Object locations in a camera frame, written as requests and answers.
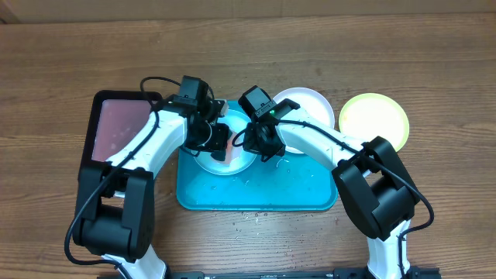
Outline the green and pink sponge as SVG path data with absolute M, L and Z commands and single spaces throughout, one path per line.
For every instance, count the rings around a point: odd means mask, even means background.
M 229 138 L 227 140 L 227 147 L 225 150 L 224 160 L 222 161 L 224 164 L 230 164 L 233 160 L 236 160 L 240 154 L 241 149 L 239 147 L 233 146 L 233 139 L 237 135 L 237 133 L 230 131 Z

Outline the light blue plate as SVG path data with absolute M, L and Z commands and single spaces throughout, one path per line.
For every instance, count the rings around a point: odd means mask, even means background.
M 240 133 L 246 128 L 249 122 L 249 117 L 240 111 L 229 109 L 225 117 L 218 119 L 218 122 L 226 124 L 230 131 Z M 201 153 L 195 158 L 196 163 L 205 171 L 215 175 L 233 175 L 248 168 L 254 162 L 257 155 L 248 153 L 241 146 L 240 156 L 233 160 L 230 164 L 224 164 L 222 161 L 215 160 L 210 153 Z

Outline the white plate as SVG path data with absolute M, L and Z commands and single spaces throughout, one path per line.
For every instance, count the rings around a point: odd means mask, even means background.
M 297 102 L 313 119 L 333 128 L 335 125 L 334 111 L 325 97 L 310 88 L 288 88 L 278 93 L 274 100 L 281 102 L 284 99 Z

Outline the yellow-green plate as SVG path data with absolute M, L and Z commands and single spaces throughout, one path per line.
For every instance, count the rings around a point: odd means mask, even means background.
M 392 98 L 363 93 L 351 98 L 339 114 L 339 131 L 364 141 L 386 139 L 396 151 L 407 142 L 410 125 L 405 110 Z

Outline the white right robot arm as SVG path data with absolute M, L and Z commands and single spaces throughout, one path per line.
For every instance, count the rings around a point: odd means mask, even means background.
M 406 278 L 405 240 L 415 206 L 424 201 L 393 146 L 377 136 L 360 142 L 314 120 L 296 102 L 238 101 L 250 117 L 242 147 L 264 161 L 292 146 L 331 172 L 346 214 L 367 237 L 367 269 L 375 278 Z

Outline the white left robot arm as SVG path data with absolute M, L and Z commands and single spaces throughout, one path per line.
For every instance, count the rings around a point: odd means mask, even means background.
M 168 157 L 180 147 L 198 152 L 226 147 L 228 127 L 220 123 L 228 110 L 225 100 L 172 95 L 148 101 L 149 118 L 142 129 L 107 160 L 93 155 L 102 115 L 111 102 L 136 102 L 131 91 L 101 91 L 93 101 L 84 144 L 75 214 L 64 240 L 98 256 L 95 264 L 111 264 L 124 278 L 165 278 L 167 265 L 157 256 L 154 230 L 154 181 Z

